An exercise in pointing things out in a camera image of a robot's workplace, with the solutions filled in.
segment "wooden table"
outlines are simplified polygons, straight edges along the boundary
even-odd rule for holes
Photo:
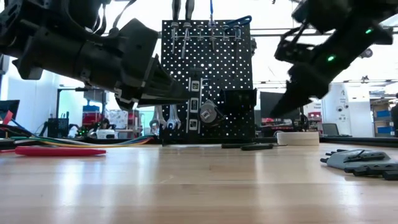
[[[398,222],[398,182],[325,167],[338,148],[110,149],[103,157],[0,154],[0,223]],[[398,159],[398,149],[385,149]]]

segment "pegboard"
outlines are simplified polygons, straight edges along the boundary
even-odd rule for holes
[[[178,36],[185,35],[183,22],[179,21]],[[222,25],[228,21],[215,21],[215,36],[223,36]],[[236,42],[233,38],[229,41],[217,38],[215,51],[212,49],[211,40],[205,38],[199,41],[195,36],[200,35],[198,25],[203,25],[201,35],[209,36],[211,31],[207,28],[208,21],[192,21],[190,29],[191,40],[186,43],[186,52],[182,58],[183,38],[175,41],[174,54],[172,53],[172,21],[162,21],[162,54],[161,64],[170,75],[188,89],[190,71],[193,68],[202,69],[202,78],[207,80],[207,86],[201,88],[201,104],[209,99],[216,105],[222,105],[221,90],[252,90],[252,66],[251,66],[251,37],[250,26],[241,29],[241,40]],[[234,36],[235,31],[229,30],[226,36]],[[187,133],[187,108],[188,102],[177,105],[178,118],[182,125],[180,129],[165,129],[160,131],[163,140],[185,140],[192,143],[206,142],[206,139],[252,139],[255,137],[254,111],[246,113],[225,114],[226,119],[216,127],[199,125],[198,133],[193,136]],[[169,118],[169,106],[162,107],[165,120]]]

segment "monitor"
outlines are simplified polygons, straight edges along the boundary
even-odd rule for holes
[[[322,124],[323,134],[326,136],[339,136],[337,124],[335,123],[323,123]]]
[[[6,117],[8,111],[12,113],[12,118],[16,119],[18,107],[19,107],[19,100],[1,100],[0,101],[1,119],[4,119]]]
[[[260,106],[261,118],[273,118],[270,116],[272,109],[278,104],[282,98],[283,93],[260,92]],[[286,113],[278,118],[280,119],[297,119],[300,117],[300,110],[297,108],[289,113]]]

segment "screwdriver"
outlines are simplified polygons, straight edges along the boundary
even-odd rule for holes
[[[194,9],[195,9],[195,0],[187,0],[185,3],[185,22],[183,25],[183,28],[185,29],[185,38],[184,38],[184,44],[182,46],[182,54],[181,54],[182,59],[184,59],[185,57],[185,46],[187,44],[187,40],[190,40],[189,29],[191,29],[192,27],[191,19]]]
[[[173,49],[172,53],[174,54],[174,45],[175,41],[177,40],[177,29],[178,29],[178,18],[180,17],[180,10],[181,10],[181,0],[173,0],[172,3],[172,9],[173,9],[173,22],[172,22],[172,40],[173,40]]]
[[[216,38],[214,37],[214,29],[216,27],[216,23],[213,20],[213,13],[214,13],[214,9],[213,9],[213,0],[210,0],[210,21],[209,21],[209,28],[211,30],[211,49],[213,50],[213,52],[216,51],[216,46],[215,46],[215,40]]]

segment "robotic hand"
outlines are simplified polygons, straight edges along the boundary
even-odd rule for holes
[[[125,9],[136,0],[130,0]],[[110,0],[5,1],[0,14],[0,53],[17,58],[21,78],[38,80],[43,69],[115,92],[118,105],[183,103],[189,95],[152,57],[158,32],[137,19],[108,36],[103,18]]]
[[[286,92],[271,114],[278,117],[311,101],[323,98],[333,79],[370,45],[391,45],[392,31],[379,25],[397,13],[398,1],[306,0],[292,17],[301,27],[281,37],[275,52],[277,60],[292,63]],[[312,25],[321,34],[334,33],[320,45],[298,44],[303,31]],[[296,33],[292,41],[286,37]]]

